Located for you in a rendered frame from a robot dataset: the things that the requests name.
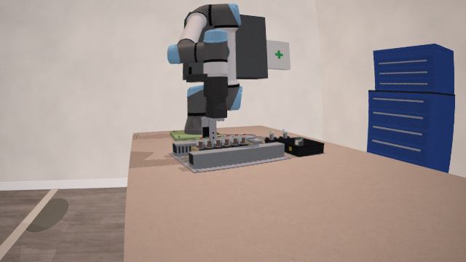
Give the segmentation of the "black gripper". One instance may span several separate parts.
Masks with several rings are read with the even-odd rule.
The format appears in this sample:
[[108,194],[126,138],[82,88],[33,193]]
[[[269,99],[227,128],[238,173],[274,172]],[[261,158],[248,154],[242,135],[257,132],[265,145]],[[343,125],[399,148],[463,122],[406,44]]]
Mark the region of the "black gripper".
[[201,117],[202,137],[209,137],[209,141],[217,140],[216,122],[227,118],[228,68],[227,62],[209,62],[203,63],[203,74],[191,74],[189,67],[189,75],[186,75],[186,82],[204,82],[207,103],[206,117]]

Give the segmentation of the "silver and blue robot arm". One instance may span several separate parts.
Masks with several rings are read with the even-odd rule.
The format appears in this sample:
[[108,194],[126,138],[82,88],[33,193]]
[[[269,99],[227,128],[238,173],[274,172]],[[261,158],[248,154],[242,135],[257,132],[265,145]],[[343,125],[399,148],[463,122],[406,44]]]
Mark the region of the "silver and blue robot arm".
[[[229,67],[226,75],[228,77],[227,111],[240,109],[242,98],[242,87],[236,80],[235,31],[241,25],[238,12],[239,8],[236,4],[207,4],[198,7],[187,17],[188,25],[184,28],[178,43],[170,45],[167,49],[167,59],[170,64],[227,62]],[[204,42],[198,43],[202,27],[205,26],[214,26],[215,30],[206,31]],[[206,103],[204,85],[188,88],[185,134],[202,134],[201,117],[206,117]]]

